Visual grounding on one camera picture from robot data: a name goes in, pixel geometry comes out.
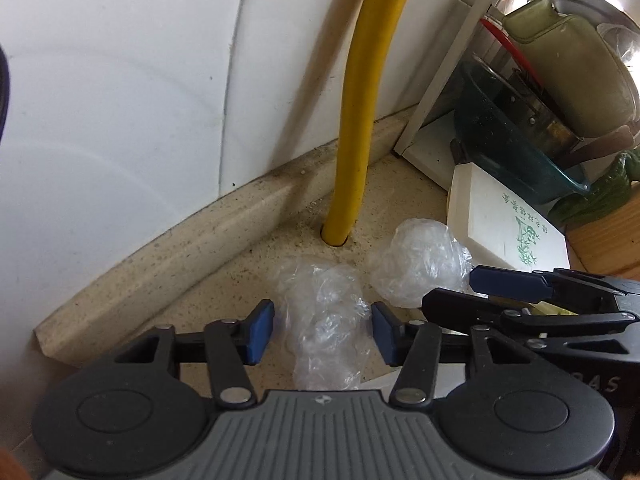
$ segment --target green plastic container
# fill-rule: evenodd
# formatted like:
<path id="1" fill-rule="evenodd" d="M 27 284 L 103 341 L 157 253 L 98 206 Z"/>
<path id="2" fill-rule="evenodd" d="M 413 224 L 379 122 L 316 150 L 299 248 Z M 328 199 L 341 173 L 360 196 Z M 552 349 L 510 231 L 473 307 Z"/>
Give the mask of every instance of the green plastic container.
<path id="1" fill-rule="evenodd" d="M 468 158 L 531 205 L 587 194 L 580 165 L 558 168 L 494 104 L 504 85 L 476 62 L 464 62 L 464 89 L 454 112 L 456 138 Z"/>

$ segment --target black circular joint cover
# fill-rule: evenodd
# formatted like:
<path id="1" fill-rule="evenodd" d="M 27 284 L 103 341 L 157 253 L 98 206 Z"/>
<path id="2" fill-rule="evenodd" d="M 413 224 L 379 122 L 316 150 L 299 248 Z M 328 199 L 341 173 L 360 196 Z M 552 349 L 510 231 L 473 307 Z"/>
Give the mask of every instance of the black circular joint cover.
<path id="1" fill-rule="evenodd" d="M 72 375 L 33 417 L 55 467 L 79 476 L 133 476 L 170 464 L 207 423 L 202 398 L 160 367 L 121 364 Z"/>
<path id="2" fill-rule="evenodd" d="M 516 475 L 556 475 L 595 464 L 614 417 L 592 388 L 555 367 L 496 365 L 453 390 L 438 409 L 461 454 Z"/>

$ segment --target yellow pipe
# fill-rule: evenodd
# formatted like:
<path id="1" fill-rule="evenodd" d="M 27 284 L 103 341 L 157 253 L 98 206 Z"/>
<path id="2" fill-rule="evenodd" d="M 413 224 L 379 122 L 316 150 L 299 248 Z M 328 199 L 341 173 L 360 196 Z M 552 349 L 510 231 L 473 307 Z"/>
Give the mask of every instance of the yellow pipe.
<path id="1" fill-rule="evenodd" d="M 341 246 L 358 218 L 386 54 L 406 0 L 364 0 L 342 86 L 335 190 L 322 240 Z"/>

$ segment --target red plastic object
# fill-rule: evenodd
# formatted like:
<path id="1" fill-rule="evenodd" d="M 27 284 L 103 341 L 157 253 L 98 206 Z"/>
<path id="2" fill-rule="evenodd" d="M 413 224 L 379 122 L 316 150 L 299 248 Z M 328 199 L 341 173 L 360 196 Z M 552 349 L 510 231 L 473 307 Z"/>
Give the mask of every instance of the red plastic object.
<path id="1" fill-rule="evenodd" d="M 523 56 L 521 51 L 519 51 L 518 48 L 513 43 L 511 43 L 509 37 L 498 27 L 496 27 L 492 22 L 485 18 L 481 18 L 480 23 L 482 23 L 484 25 L 484 28 L 488 30 L 504 48 L 507 49 L 507 52 L 511 54 L 518 66 L 525 72 L 528 72 L 532 76 L 534 81 L 540 85 L 540 87 L 543 87 L 542 80 L 540 79 L 538 74 L 536 74 L 536 71 L 533 70 L 531 63 L 527 60 L 527 58 Z"/>

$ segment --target green vegetable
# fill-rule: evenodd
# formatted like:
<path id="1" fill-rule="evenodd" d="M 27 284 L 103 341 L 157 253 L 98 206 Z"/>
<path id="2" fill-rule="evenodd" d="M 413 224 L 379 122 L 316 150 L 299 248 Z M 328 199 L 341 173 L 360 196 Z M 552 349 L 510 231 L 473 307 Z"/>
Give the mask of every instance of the green vegetable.
<path id="1" fill-rule="evenodd" d="M 575 227 L 604 218 L 629 201 L 631 183 L 636 180 L 640 180 L 640 148 L 621 152 L 587 195 L 572 194 L 558 200 L 549 212 L 549 221 L 556 227 Z"/>

